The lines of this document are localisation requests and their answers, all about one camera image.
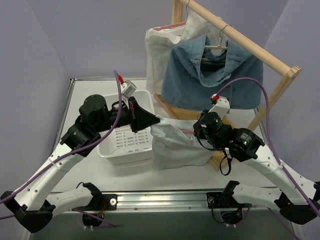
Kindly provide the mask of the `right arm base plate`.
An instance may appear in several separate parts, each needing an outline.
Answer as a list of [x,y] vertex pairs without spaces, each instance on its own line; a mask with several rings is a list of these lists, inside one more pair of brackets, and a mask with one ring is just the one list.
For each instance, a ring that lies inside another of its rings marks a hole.
[[226,196],[222,191],[212,191],[206,193],[207,207],[209,209],[227,208]]

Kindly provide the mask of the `cream white hanger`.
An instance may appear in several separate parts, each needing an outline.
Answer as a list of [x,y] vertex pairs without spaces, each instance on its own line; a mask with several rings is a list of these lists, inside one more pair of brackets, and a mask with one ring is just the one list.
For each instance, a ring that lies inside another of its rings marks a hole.
[[223,30],[219,30],[209,23],[202,23],[199,32],[202,33],[201,45],[203,51],[201,59],[203,61],[209,61],[208,58],[205,57],[205,53],[220,55],[228,49],[228,38],[223,33]]

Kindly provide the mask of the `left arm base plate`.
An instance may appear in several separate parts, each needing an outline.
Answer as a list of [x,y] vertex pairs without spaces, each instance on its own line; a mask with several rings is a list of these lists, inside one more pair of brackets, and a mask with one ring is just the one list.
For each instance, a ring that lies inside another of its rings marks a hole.
[[83,211],[115,211],[118,204],[118,195],[115,193],[101,193],[95,195],[88,205],[82,206]]

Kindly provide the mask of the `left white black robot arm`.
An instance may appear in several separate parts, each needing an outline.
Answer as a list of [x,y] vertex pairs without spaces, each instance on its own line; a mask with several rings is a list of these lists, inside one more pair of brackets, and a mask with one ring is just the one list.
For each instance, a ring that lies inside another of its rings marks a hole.
[[137,133],[160,122],[154,114],[139,106],[131,96],[108,109],[106,99],[90,95],[79,108],[79,116],[67,130],[51,156],[20,188],[5,191],[0,202],[30,233],[42,230],[53,217],[77,208],[97,210],[102,203],[102,192],[92,183],[82,183],[73,190],[52,194],[61,179],[115,128],[130,126]]

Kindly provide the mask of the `white skirt front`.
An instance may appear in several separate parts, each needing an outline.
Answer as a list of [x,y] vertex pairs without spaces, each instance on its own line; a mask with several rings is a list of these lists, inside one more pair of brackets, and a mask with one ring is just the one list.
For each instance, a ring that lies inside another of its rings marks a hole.
[[150,127],[152,139],[152,162],[159,169],[185,166],[202,166],[212,157],[206,140],[198,142],[193,134],[181,129],[194,130],[195,120],[178,120],[157,115],[160,122]]

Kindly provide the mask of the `pink hanger front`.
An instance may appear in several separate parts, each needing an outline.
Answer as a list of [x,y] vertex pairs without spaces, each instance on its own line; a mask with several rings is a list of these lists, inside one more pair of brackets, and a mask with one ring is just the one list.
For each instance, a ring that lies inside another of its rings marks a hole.
[[189,129],[180,129],[184,134],[190,134],[193,135],[195,132],[194,130],[189,130]]

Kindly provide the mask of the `blue denim skirt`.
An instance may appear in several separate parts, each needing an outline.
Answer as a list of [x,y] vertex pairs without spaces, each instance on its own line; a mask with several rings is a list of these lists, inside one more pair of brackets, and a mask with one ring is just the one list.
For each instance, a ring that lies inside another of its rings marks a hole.
[[212,107],[210,97],[220,93],[231,109],[249,110],[261,102],[263,62],[233,40],[220,55],[205,53],[201,36],[174,46],[168,58],[161,97],[171,106],[202,111]]

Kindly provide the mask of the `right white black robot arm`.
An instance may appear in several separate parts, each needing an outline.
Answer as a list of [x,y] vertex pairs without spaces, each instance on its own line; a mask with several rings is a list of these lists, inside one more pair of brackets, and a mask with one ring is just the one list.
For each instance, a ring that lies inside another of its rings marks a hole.
[[271,181],[275,187],[257,187],[231,180],[214,207],[259,206],[278,211],[287,220],[304,225],[318,215],[309,205],[320,207],[320,184],[308,180],[286,165],[278,163],[270,148],[251,130],[224,124],[216,112],[204,110],[193,125],[195,136],[206,140],[214,151],[222,151],[230,165],[238,160]]

